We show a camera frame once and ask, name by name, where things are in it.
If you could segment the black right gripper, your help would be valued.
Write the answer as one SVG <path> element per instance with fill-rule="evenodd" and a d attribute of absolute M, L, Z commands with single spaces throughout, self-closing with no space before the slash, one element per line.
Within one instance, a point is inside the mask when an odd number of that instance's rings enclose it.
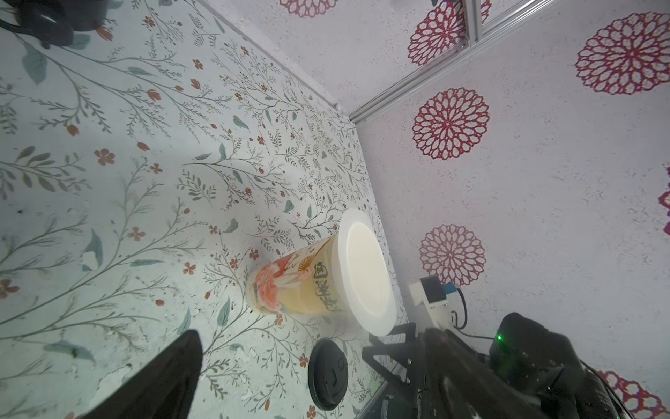
<path fill-rule="evenodd" d="M 395 326 L 384 343 L 369 335 L 362 359 L 396 390 L 415 390 L 416 324 Z M 586 378 L 571 341 L 521 314 L 506 315 L 488 354 L 449 330 L 419 336 L 424 379 L 422 418 L 578 418 L 578 392 Z M 387 356 L 405 379 L 375 359 Z"/>

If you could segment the floral paper milk tea cup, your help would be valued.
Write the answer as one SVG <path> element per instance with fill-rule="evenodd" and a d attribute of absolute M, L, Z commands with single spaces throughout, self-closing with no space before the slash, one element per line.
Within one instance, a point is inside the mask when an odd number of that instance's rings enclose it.
<path fill-rule="evenodd" d="M 246 281 L 246 302 L 260 314 L 347 312 L 336 284 L 337 244 L 331 236 L 256 269 Z"/>

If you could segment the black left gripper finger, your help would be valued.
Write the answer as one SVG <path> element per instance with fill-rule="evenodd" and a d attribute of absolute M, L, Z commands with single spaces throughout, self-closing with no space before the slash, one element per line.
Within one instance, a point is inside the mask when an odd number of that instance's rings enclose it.
<path fill-rule="evenodd" d="M 202 368 L 197 331 L 182 333 L 85 418 L 186 418 Z"/>

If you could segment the black cup lid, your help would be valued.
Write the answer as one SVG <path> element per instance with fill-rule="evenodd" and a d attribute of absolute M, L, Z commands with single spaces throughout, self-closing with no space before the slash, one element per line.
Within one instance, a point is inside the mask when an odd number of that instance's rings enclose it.
<path fill-rule="evenodd" d="M 312 401 L 320 410 L 335 410 L 345 398 L 348 387 L 347 357 L 333 340 L 321 339 L 312 349 L 307 383 Z"/>

